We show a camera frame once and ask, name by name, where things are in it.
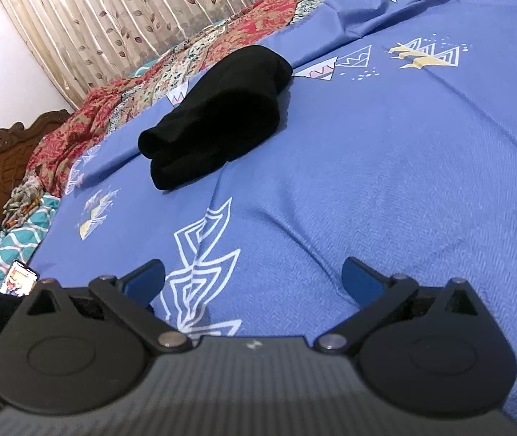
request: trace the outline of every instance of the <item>black fabric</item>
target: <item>black fabric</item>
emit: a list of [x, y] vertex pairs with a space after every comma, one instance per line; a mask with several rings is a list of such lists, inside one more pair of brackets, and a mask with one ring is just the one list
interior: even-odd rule
[[248, 46], [214, 65], [179, 106], [139, 136], [160, 190], [214, 172], [275, 133], [277, 95], [292, 75], [289, 63], [263, 46]]

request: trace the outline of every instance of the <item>curtain fold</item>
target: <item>curtain fold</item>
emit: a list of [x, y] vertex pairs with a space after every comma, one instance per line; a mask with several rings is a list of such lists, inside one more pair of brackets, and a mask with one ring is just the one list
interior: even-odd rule
[[79, 107], [92, 88], [255, 0], [1, 1], [50, 80]]

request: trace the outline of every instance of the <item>red patterned fabric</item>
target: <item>red patterned fabric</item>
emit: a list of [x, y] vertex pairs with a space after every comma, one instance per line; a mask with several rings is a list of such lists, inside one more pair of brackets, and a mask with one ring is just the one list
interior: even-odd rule
[[154, 77], [171, 55], [167, 54], [141, 77], [122, 78], [92, 90], [62, 126], [42, 138], [28, 161], [27, 173], [37, 175], [45, 191], [60, 198], [72, 163], [104, 138], [108, 119], [120, 103], [121, 94]]
[[202, 68], [225, 58], [236, 49], [255, 44], [260, 39], [287, 26], [301, 0], [259, 0], [245, 15], [228, 25], [226, 33], [208, 48]]

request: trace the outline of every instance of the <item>black device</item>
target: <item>black device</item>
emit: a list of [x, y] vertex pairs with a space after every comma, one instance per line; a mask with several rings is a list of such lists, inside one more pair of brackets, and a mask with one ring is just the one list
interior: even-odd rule
[[0, 333], [0, 436], [517, 436], [501, 411], [516, 358], [467, 281], [421, 287], [350, 257], [363, 306], [313, 347], [194, 346], [144, 308], [163, 278], [153, 260], [121, 286], [45, 279], [24, 297]]

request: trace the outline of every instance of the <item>gray ribbed surface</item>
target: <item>gray ribbed surface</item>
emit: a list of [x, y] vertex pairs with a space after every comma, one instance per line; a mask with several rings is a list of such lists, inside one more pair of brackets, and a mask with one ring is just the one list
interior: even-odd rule
[[84, 415], [6, 409], [0, 436], [517, 436], [499, 413], [470, 425], [407, 415], [369, 394], [345, 358], [302, 338], [258, 341], [207, 337], [159, 358], [139, 388]]

